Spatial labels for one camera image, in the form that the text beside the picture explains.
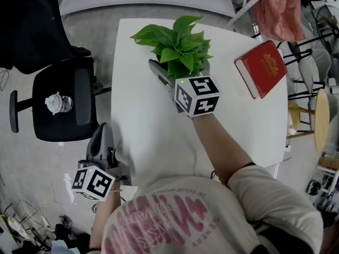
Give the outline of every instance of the chair backrest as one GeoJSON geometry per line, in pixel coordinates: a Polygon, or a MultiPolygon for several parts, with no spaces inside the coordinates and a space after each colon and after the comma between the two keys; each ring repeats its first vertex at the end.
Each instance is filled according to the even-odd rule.
{"type": "Polygon", "coordinates": [[[329,73],[332,77],[334,77],[339,72],[339,59],[332,58],[331,61],[332,61],[332,63],[331,63],[331,67],[329,69],[329,73]]]}
{"type": "Polygon", "coordinates": [[[319,81],[325,82],[332,64],[330,54],[325,49],[312,49],[312,57],[317,64],[319,81]]]}
{"type": "Polygon", "coordinates": [[[2,0],[0,7],[0,67],[31,74],[78,56],[66,37],[58,0],[2,0]]]}
{"type": "Polygon", "coordinates": [[[313,91],[313,74],[318,75],[318,67],[314,59],[312,57],[300,59],[298,68],[307,91],[311,94],[313,91]]]}

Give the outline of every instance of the green leaf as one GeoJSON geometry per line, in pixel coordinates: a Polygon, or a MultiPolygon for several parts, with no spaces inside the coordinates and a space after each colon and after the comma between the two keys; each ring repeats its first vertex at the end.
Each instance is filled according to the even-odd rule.
{"type": "Polygon", "coordinates": [[[147,46],[153,46],[153,47],[157,47],[158,44],[160,44],[158,41],[154,41],[154,40],[134,40],[134,41],[138,45],[147,45],[147,46]]]}
{"type": "Polygon", "coordinates": [[[187,26],[189,26],[191,23],[201,18],[202,17],[196,17],[196,16],[182,16],[174,22],[173,29],[175,31],[182,31],[187,26]]]}
{"type": "Polygon", "coordinates": [[[207,59],[210,59],[210,58],[213,58],[213,56],[206,55],[204,59],[207,60],[207,59]]]}
{"type": "Polygon", "coordinates": [[[178,35],[180,35],[180,38],[184,38],[186,36],[190,36],[192,33],[192,29],[195,27],[195,24],[189,25],[188,27],[186,27],[184,30],[182,30],[181,32],[178,32],[178,35]]]}
{"type": "Polygon", "coordinates": [[[193,48],[198,47],[200,45],[202,45],[202,43],[198,42],[198,41],[187,41],[187,42],[181,43],[181,48],[184,52],[187,52],[187,51],[192,50],[193,48]]]}
{"type": "Polygon", "coordinates": [[[199,73],[199,67],[197,65],[194,65],[193,74],[198,75],[198,73],[199,73]]]}
{"type": "Polygon", "coordinates": [[[185,65],[190,71],[193,71],[194,56],[191,53],[186,53],[179,57],[183,65],[185,65]]]}
{"type": "Polygon", "coordinates": [[[198,64],[199,57],[198,57],[198,52],[195,49],[193,50],[193,56],[194,56],[194,63],[198,64]]]}
{"type": "Polygon", "coordinates": [[[201,60],[198,61],[198,69],[199,69],[199,70],[205,69],[205,67],[203,66],[201,60]]]}
{"type": "Polygon", "coordinates": [[[175,32],[164,26],[159,26],[158,30],[156,30],[154,33],[158,41],[167,47],[171,47],[176,40],[175,32]]]}
{"type": "Polygon", "coordinates": [[[199,32],[199,33],[196,33],[196,34],[192,34],[192,37],[195,40],[203,40],[203,33],[204,33],[204,30],[199,32]]]}
{"type": "Polygon", "coordinates": [[[168,62],[180,57],[180,53],[170,48],[164,48],[161,54],[160,63],[168,62]]]}
{"type": "Polygon", "coordinates": [[[176,43],[175,46],[178,48],[179,47],[179,41],[180,41],[180,36],[179,33],[176,34],[176,43]]]}
{"type": "Polygon", "coordinates": [[[153,51],[151,51],[152,53],[155,53],[156,55],[160,55],[163,53],[163,49],[166,46],[164,46],[163,44],[161,44],[160,42],[158,43],[158,45],[155,47],[155,49],[153,51]]]}
{"type": "Polygon", "coordinates": [[[198,58],[204,59],[207,56],[208,49],[210,48],[210,40],[198,40],[202,44],[195,48],[195,52],[198,55],[198,58]]]}
{"type": "Polygon", "coordinates": [[[138,33],[131,36],[130,38],[135,40],[151,40],[151,39],[156,40],[157,38],[154,34],[154,31],[158,30],[159,27],[160,26],[156,24],[149,24],[142,28],[138,33]]]}
{"type": "Polygon", "coordinates": [[[167,76],[174,75],[175,79],[185,78],[190,74],[190,70],[186,68],[181,62],[168,62],[167,76]]]}

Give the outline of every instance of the white t-shirt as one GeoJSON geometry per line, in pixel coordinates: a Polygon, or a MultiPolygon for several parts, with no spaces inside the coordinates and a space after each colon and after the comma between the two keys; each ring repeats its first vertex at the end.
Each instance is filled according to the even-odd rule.
{"type": "Polygon", "coordinates": [[[143,189],[108,219],[101,253],[251,253],[260,245],[280,253],[291,242],[301,243],[291,249],[319,253],[322,236],[320,213],[305,197],[264,168],[248,166],[233,174],[228,188],[180,176],[143,189]],[[257,222],[264,224],[255,230],[257,222]],[[272,240],[259,232],[269,228],[272,240]]]}

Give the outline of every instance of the hand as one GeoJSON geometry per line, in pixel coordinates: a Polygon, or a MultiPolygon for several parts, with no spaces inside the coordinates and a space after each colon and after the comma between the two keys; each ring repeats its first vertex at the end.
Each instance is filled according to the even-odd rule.
{"type": "Polygon", "coordinates": [[[121,205],[120,192],[118,191],[119,189],[120,183],[115,180],[111,191],[107,196],[107,199],[104,202],[99,202],[97,204],[95,220],[90,239],[90,248],[101,248],[103,230],[105,228],[106,222],[111,214],[121,205]]]}

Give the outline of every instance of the wooden stool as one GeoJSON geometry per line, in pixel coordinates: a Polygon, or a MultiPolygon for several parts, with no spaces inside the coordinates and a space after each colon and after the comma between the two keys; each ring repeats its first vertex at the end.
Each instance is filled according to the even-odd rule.
{"type": "Polygon", "coordinates": [[[328,128],[329,128],[329,106],[328,99],[324,89],[320,89],[317,94],[316,100],[316,109],[309,110],[305,108],[301,108],[298,106],[296,102],[292,102],[289,104],[288,112],[292,117],[293,127],[299,127],[300,125],[300,113],[308,113],[315,116],[315,126],[314,130],[304,131],[303,133],[290,135],[287,139],[303,137],[309,134],[315,134],[315,144],[318,150],[322,150],[325,146],[328,128]]]}

